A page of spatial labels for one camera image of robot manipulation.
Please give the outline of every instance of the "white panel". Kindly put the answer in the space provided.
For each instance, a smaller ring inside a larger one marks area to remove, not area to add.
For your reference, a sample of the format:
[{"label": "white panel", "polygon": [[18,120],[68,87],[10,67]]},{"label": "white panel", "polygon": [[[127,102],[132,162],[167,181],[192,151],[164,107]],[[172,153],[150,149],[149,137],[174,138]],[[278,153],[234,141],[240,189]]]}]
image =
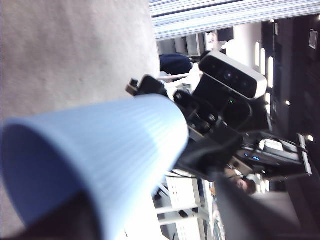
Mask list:
[{"label": "white panel", "polygon": [[167,177],[173,209],[192,209],[200,206],[197,180],[188,177]]},{"label": "white panel", "polygon": [[166,39],[319,12],[319,0],[243,0],[154,17],[152,24],[155,38]]},{"label": "white panel", "polygon": [[176,223],[179,240],[201,240],[197,218],[186,218]]},{"label": "white panel", "polygon": [[226,44],[228,57],[259,72],[255,56],[256,42],[262,42],[261,22],[234,26],[233,36],[234,39]]}]

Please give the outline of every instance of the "person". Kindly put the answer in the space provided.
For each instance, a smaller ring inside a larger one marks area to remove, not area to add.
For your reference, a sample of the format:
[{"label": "person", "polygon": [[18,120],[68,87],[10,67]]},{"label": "person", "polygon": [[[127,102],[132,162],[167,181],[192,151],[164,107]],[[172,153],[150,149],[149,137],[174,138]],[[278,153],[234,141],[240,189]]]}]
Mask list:
[{"label": "person", "polygon": [[179,53],[163,54],[160,58],[160,71],[170,75],[187,74],[192,69],[190,59]]},{"label": "person", "polygon": [[[247,179],[246,177],[240,176],[236,174],[236,171],[233,169],[225,169],[225,175],[230,179],[231,182],[235,183],[235,185],[242,189],[248,195],[252,195],[256,193],[257,186],[255,181],[251,179]],[[216,188],[214,183],[210,186],[210,191],[212,195],[216,195]]]}]

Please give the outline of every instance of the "gray wall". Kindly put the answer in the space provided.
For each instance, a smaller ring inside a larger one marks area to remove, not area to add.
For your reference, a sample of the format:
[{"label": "gray wall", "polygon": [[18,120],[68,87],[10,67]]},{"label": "gray wall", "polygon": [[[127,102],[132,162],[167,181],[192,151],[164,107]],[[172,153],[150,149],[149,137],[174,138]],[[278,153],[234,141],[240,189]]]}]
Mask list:
[{"label": "gray wall", "polygon": [[[157,75],[148,0],[2,0],[1,120],[129,97]],[[1,185],[1,237],[22,229]]]}]

